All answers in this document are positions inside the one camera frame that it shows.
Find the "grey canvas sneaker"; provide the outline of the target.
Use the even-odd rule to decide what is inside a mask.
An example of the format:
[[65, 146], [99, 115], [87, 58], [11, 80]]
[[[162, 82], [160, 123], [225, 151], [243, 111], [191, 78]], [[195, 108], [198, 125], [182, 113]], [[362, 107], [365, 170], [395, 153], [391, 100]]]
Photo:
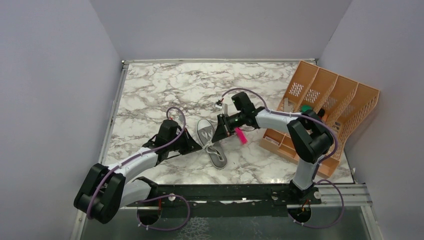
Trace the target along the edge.
[[205, 118], [200, 119], [196, 124], [196, 133], [200, 145], [209, 156], [212, 165], [217, 169], [223, 169], [227, 165], [227, 157], [219, 142], [212, 142], [215, 134], [215, 127]]

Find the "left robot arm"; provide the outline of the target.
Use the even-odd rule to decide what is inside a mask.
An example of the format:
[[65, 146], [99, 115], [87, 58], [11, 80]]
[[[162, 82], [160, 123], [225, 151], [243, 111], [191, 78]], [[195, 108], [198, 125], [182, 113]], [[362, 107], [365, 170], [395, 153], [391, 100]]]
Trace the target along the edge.
[[135, 154], [110, 165], [94, 164], [77, 192], [73, 206], [86, 213], [89, 219], [106, 224], [120, 208], [134, 202], [152, 205], [157, 200], [153, 182], [133, 179], [168, 159], [170, 152], [187, 155], [201, 149], [202, 146], [185, 128], [166, 119], [158, 133]]

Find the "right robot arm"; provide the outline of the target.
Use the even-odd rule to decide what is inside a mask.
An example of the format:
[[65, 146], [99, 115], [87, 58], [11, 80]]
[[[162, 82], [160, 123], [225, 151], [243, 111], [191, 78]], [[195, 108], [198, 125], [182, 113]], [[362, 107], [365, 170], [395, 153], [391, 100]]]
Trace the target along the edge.
[[332, 155], [331, 146], [338, 144], [334, 133], [313, 110], [293, 113], [270, 110], [267, 105], [255, 107], [247, 95], [248, 89], [239, 88], [238, 91], [231, 97], [238, 112], [217, 115], [211, 143], [232, 136], [236, 128], [244, 125], [288, 134], [299, 157], [288, 196], [292, 202], [302, 203], [309, 196], [308, 189], [314, 184], [319, 164]]

